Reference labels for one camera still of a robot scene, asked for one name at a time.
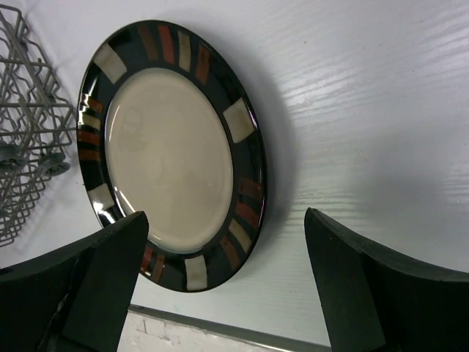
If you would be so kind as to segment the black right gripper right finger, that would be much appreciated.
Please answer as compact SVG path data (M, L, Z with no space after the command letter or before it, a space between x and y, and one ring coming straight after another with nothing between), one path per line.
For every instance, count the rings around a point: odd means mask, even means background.
M468 274L425 263L317 209L306 245L333 351L467 351Z

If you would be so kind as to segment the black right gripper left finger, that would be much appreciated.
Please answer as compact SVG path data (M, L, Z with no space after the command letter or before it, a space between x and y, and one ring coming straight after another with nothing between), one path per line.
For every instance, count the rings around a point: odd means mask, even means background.
M149 232L143 212L1 269L2 351L116 351Z

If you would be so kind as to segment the black rimmed striped plate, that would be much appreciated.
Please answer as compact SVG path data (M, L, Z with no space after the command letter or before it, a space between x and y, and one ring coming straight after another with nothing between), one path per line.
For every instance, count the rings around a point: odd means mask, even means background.
M205 39L158 20L113 33L81 83L77 143L100 224L146 213L148 280L203 292L245 264L265 217L265 148L243 85Z

